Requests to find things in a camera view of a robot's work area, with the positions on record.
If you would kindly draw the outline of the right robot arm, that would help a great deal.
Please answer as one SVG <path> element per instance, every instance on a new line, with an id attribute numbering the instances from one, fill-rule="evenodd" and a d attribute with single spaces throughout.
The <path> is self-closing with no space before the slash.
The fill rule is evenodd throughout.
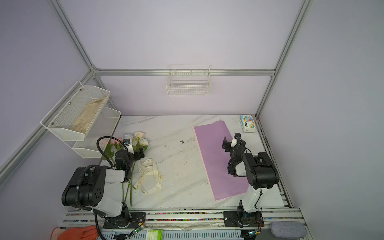
<path id="1" fill-rule="evenodd" d="M 235 178 L 246 177 L 249 183 L 246 196 L 240 200 L 237 210 L 224 212 L 225 225 L 243 228 L 256 224 L 261 227 L 262 201 L 268 190 L 280 181 L 275 164 L 266 152 L 254 156 L 239 133 L 234 135 L 232 141 L 224 138 L 222 149 L 231 156 L 227 164 L 228 174 Z"/>

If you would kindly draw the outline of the white blue fake rose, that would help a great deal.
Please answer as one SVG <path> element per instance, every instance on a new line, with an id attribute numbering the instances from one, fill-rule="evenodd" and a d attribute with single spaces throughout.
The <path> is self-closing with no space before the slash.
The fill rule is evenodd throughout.
<path id="1" fill-rule="evenodd" d="M 123 136 L 123 139 L 125 139 L 125 138 L 133 139 L 133 135 L 125 134 Z M 131 167 L 131 175 L 130 175 L 130 179 L 129 179 L 129 182 L 128 182 L 127 193 L 126 193 L 126 198 L 128 197 L 128 195 L 130 197 L 130 199 L 129 199 L 130 206 L 132 206 L 132 204 L 133 204 L 133 199 L 132 199 L 133 189 L 134 189 L 133 188 L 133 172 L 134 172 L 134 160 L 133 160 L 133 165 Z"/>

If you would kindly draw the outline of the pink fake rose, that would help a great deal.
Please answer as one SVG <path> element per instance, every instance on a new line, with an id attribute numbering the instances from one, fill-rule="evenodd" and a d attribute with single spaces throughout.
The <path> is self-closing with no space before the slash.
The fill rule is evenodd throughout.
<path id="1" fill-rule="evenodd" d="M 116 152 L 120 150 L 122 145 L 118 143 L 116 140 L 109 140 L 109 142 L 106 145 L 106 148 L 104 150 L 105 155 L 108 157 L 108 159 L 113 163 L 113 165 L 116 164 L 115 156 Z M 127 190 L 125 188 L 125 184 L 122 183 L 122 202 L 126 202 L 126 193 Z"/>

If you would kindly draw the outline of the beige cloth in shelf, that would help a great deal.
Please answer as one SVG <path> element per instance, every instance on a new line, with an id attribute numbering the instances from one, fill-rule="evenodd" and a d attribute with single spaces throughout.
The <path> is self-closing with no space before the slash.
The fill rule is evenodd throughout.
<path id="1" fill-rule="evenodd" d="M 105 97 L 93 99 L 89 103 L 87 103 L 83 108 L 81 114 L 75 119 L 74 123 L 71 125 L 70 130 L 85 134 L 105 99 Z"/>

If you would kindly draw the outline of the green label box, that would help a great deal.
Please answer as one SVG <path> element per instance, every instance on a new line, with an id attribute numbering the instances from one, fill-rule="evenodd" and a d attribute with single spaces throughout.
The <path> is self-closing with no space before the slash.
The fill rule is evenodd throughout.
<path id="1" fill-rule="evenodd" d="M 162 235 L 162 230 L 147 230 L 145 240 L 161 240 Z"/>

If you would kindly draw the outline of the orange rubber glove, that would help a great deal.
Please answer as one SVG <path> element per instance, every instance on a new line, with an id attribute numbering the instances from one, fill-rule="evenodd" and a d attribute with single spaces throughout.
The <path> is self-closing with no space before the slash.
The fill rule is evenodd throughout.
<path id="1" fill-rule="evenodd" d="M 51 233 L 50 240 L 95 240 L 98 236 L 96 226 L 67 230 L 55 228 Z"/>

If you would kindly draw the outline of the upper white mesh shelf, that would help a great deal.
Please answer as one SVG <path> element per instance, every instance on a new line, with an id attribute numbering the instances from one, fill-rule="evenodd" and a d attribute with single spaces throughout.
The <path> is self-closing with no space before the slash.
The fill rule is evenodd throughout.
<path id="1" fill-rule="evenodd" d="M 97 117 L 106 106 L 106 103 L 110 98 L 110 94 L 111 93 L 108 90 L 96 86 L 83 85 L 78 81 L 71 87 L 66 95 L 61 98 L 61 101 L 46 114 L 40 124 L 63 142 L 82 142 L 85 140 L 92 125 L 95 123 Z M 106 99 L 100 106 L 86 133 L 82 134 L 71 131 L 71 125 L 81 114 L 85 105 L 93 99 L 103 97 Z"/>

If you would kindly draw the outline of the white mesh shelf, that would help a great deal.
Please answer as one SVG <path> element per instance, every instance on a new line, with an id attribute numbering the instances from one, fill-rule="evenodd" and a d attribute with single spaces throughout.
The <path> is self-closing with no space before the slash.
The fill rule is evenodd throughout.
<path id="1" fill-rule="evenodd" d="M 61 98 L 61 101 L 46 114 L 40 124 L 63 142 L 82 142 L 85 140 L 92 125 L 95 123 L 97 117 L 106 106 L 106 103 L 110 98 L 110 94 L 111 93 L 108 90 L 96 86 L 83 85 L 78 81 L 71 87 L 66 95 Z M 71 131 L 71 125 L 81 114 L 85 105 L 93 99 L 103 97 L 106 99 L 100 106 L 86 133 L 82 134 Z"/>
<path id="2" fill-rule="evenodd" d="M 120 117 L 120 111 L 105 107 L 89 130 L 85 140 L 75 142 L 72 150 L 83 159 L 101 158 L 102 155 L 97 148 L 97 140 L 103 136 L 112 136 Z"/>

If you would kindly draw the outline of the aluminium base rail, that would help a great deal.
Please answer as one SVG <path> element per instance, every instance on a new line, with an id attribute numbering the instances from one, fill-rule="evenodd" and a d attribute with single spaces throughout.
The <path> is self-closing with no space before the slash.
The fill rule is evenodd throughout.
<path id="1" fill-rule="evenodd" d="M 176 210 L 146 211 L 142 230 L 132 236 L 133 240 L 144 240 L 148 230 L 161 230 L 163 240 L 240 240 L 243 234 L 258 232 L 256 238 L 269 234 L 273 222 L 299 222 L 304 227 L 306 221 L 300 209 L 263 209 L 263 223 L 256 226 L 235 225 L 226 227 L 229 218 L 224 210 Z"/>

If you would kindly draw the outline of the grey sponge pad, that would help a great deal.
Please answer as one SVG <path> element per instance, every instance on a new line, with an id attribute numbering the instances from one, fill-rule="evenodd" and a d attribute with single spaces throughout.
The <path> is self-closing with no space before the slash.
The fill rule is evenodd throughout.
<path id="1" fill-rule="evenodd" d="M 305 227 L 300 222 L 272 222 L 271 233 L 283 239 L 301 239 L 307 236 Z"/>

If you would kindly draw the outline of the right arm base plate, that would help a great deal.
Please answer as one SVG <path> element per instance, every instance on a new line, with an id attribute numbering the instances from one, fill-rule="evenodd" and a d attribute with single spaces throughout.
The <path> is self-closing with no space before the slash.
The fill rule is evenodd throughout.
<path id="1" fill-rule="evenodd" d="M 237 211 L 224 211 L 224 224 L 225 227 L 264 227 L 264 220 L 261 211 L 254 213 L 237 212 Z"/>

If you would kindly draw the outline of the pink purple wrapping paper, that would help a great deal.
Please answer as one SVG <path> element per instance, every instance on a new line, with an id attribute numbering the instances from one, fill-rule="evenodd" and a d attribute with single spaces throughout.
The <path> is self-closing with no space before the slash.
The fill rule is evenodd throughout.
<path id="1" fill-rule="evenodd" d="M 193 128 L 196 142 L 205 166 L 214 200 L 223 200 L 247 192 L 246 178 L 235 178 L 228 174 L 230 153 L 222 149 L 224 138 L 232 137 L 224 121 Z"/>

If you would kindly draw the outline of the lower white mesh shelf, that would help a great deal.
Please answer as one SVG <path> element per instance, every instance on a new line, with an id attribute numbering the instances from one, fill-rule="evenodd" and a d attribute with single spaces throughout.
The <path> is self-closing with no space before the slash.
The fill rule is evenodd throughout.
<path id="1" fill-rule="evenodd" d="M 105 107 L 89 130 L 85 140 L 75 142 L 72 150 L 83 159 L 101 158 L 102 155 L 97 148 L 97 140 L 103 136 L 112 136 L 120 117 L 120 111 Z"/>

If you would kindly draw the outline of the tissue pack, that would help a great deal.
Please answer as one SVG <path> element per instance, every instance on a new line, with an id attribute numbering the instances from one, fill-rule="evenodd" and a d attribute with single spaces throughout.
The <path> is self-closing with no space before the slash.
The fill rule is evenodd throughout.
<path id="1" fill-rule="evenodd" d="M 240 123 L 244 133 L 254 133 L 257 130 L 256 122 L 252 115 L 240 115 Z"/>

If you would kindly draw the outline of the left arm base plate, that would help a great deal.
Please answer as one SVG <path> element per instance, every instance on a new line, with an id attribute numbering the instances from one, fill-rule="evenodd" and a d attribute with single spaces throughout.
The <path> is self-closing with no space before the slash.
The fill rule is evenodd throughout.
<path id="1" fill-rule="evenodd" d="M 145 212 L 130 212 L 127 217 L 106 218 L 104 229 L 135 229 L 139 224 L 144 224 L 147 213 Z"/>

